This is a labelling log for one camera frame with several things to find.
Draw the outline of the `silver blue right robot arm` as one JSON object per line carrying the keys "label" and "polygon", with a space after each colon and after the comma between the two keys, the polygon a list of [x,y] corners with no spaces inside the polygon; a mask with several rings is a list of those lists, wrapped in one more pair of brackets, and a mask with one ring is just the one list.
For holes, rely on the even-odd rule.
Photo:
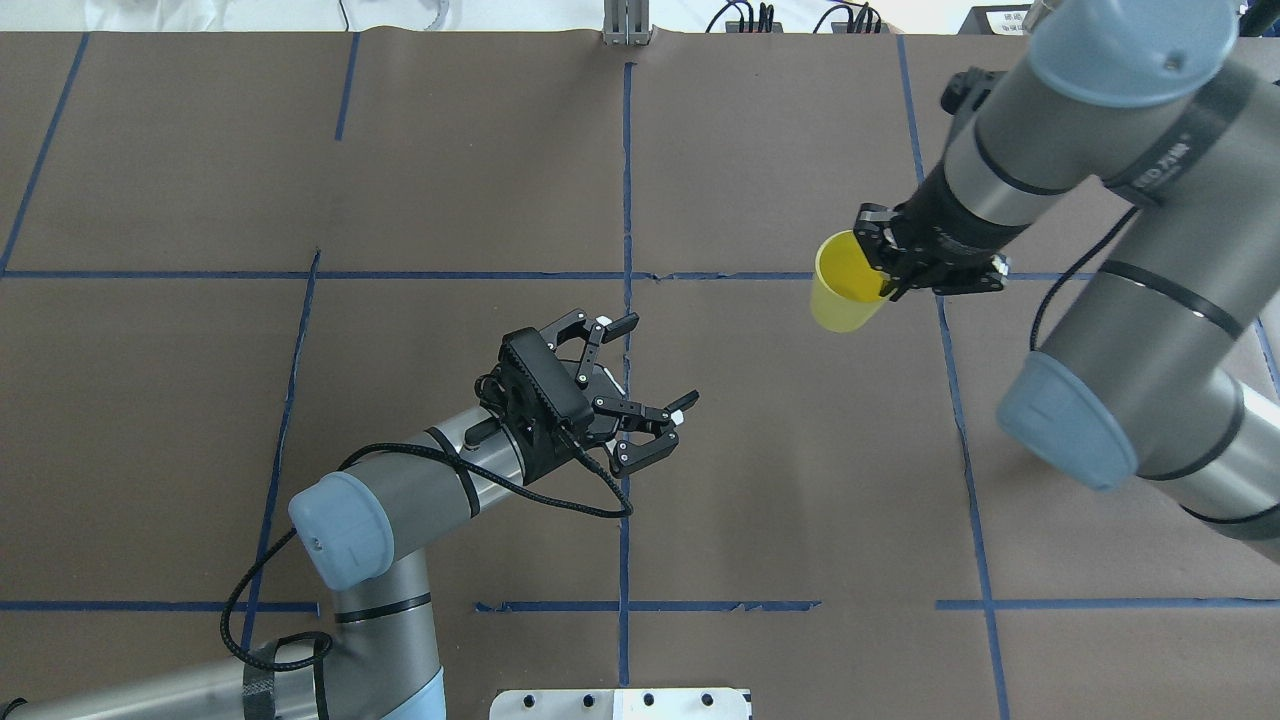
{"label": "silver blue right robot arm", "polygon": [[1222,368],[1277,293],[1277,85],[1233,58],[1239,24],[1233,1],[1055,3],[1011,70],[951,79],[938,164],[852,233],[886,299],[996,291],[1004,249],[1098,179],[1126,219],[998,424],[1276,559],[1277,405]]}

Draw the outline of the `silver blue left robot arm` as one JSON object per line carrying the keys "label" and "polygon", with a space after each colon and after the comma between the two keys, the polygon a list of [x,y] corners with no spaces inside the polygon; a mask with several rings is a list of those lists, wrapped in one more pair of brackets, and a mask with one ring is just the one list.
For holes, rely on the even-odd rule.
{"label": "silver blue left robot arm", "polygon": [[474,387],[477,406],[402,442],[366,445],[294,496],[291,529],[333,593],[333,633],[246,647],[230,615],[264,569],[224,603],[229,659],[64,700],[12,700],[5,719],[443,719],[426,547],[508,497],[594,518],[632,512],[620,480],[668,457],[699,398],[627,398],[596,355],[639,318],[573,309],[500,340]]}

